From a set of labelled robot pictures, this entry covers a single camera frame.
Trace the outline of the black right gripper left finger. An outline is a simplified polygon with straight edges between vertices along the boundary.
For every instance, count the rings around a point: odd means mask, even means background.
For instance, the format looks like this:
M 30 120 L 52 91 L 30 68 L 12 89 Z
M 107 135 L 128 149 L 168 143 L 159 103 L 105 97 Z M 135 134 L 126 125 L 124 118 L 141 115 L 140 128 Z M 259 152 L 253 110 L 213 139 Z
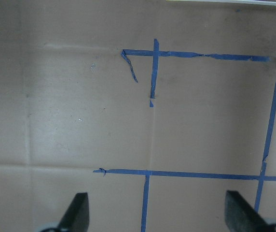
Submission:
M 77 193 L 57 225 L 58 232 L 86 232 L 89 228 L 88 193 Z

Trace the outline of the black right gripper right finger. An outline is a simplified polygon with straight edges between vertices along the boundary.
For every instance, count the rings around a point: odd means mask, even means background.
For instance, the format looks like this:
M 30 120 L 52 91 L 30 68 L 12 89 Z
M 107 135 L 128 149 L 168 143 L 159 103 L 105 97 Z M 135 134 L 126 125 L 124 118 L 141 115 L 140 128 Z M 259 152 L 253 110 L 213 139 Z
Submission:
M 231 232 L 276 232 L 276 223 L 267 223 L 238 191 L 226 191 L 224 218 Z

